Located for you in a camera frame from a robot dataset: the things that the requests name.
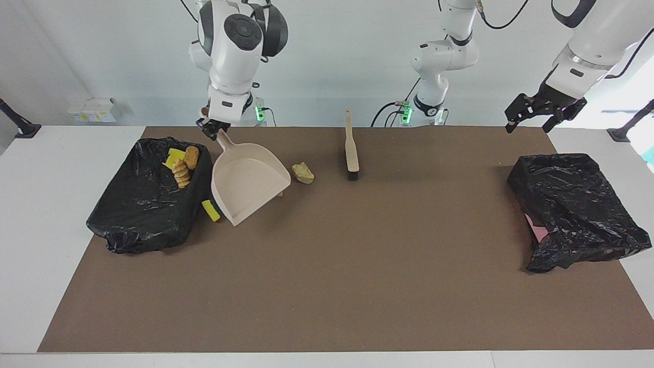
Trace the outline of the brown table mat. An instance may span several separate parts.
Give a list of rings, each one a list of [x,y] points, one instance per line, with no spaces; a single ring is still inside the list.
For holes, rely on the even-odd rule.
[[[507,177],[554,153],[539,128],[231,128],[316,179],[238,226],[137,256],[93,238],[40,352],[649,350],[654,320],[619,261],[530,274]]]

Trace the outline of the notched yellow sponge piece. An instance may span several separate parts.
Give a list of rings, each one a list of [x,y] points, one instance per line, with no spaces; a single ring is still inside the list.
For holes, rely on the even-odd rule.
[[[185,151],[175,148],[170,148],[168,149],[168,156],[166,160],[163,162],[163,165],[166,166],[168,169],[172,170],[174,163],[178,160],[183,161],[185,156],[186,156]]]

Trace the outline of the yellow green sponge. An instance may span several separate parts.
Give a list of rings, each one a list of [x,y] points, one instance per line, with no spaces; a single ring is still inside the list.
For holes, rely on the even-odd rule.
[[[220,209],[213,199],[204,200],[201,204],[212,222],[217,223],[222,218]]]

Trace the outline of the crumpled black trash bag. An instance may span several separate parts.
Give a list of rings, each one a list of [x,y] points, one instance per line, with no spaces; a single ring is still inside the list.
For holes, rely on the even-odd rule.
[[[587,154],[520,156],[507,184],[528,223],[546,231],[531,236],[526,270],[532,274],[624,259],[653,247]]]

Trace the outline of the beige hand brush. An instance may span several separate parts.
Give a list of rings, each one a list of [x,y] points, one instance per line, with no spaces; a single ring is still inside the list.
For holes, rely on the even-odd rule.
[[[357,145],[353,135],[351,111],[349,109],[345,110],[345,158],[348,180],[357,181],[360,166],[358,162]]]

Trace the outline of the beige plastic dustpan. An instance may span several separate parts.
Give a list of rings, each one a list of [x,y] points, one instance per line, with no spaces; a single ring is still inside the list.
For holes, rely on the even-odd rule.
[[[223,152],[213,166],[211,193],[227,221],[238,226],[289,187],[291,175],[262,145],[235,144],[222,129],[216,141]]]

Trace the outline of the white wall socket boxes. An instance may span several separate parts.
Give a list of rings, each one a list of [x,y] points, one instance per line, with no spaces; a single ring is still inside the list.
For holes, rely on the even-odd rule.
[[[73,103],[67,113],[75,123],[117,123],[121,116],[113,98],[92,98]]]

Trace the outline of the pale bread chunk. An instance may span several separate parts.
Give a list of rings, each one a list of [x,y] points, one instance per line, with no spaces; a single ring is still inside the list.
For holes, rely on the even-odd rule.
[[[311,172],[306,162],[292,165],[292,172],[298,182],[310,185],[315,180],[315,175]]]

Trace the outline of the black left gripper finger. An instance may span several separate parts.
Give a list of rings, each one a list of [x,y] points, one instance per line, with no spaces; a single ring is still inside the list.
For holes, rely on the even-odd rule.
[[[577,102],[565,108],[555,107],[552,115],[544,124],[544,132],[549,133],[557,125],[563,123],[564,121],[571,121],[581,112],[584,107],[586,107],[586,105],[587,99],[581,98],[580,100],[577,100]]]
[[[514,98],[513,102],[504,111],[507,119],[505,125],[507,133],[513,133],[521,122],[535,117],[533,102],[534,98],[526,94],[519,94]]]

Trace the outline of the black bag lined bin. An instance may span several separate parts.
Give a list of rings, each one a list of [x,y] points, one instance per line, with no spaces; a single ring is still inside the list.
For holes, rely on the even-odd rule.
[[[203,201],[211,197],[211,154],[197,145],[198,165],[184,189],[164,161],[169,149],[190,146],[172,137],[140,139],[133,145],[86,221],[94,235],[106,240],[108,251],[142,254],[186,242]]]

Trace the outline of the golden croissant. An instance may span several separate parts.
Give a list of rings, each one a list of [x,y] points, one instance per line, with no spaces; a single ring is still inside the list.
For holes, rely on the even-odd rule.
[[[191,175],[189,169],[186,166],[186,163],[182,159],[177,159],[171,165],[171,172],[174,175],[174,179],[177,182],[178,188],[184,189],[189,186]]]

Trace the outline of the pink plastic bin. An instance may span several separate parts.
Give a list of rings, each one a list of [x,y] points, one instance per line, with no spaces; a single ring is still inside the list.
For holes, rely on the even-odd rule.
[[[549,234],[548,230],[544,226],[537,226],[536,224],[534,224],[532,218],[526,213],[525,213],[525,218],[531,230],[531,233],[533,234],[533,238],[535,239],[535,242],[539,244]]]

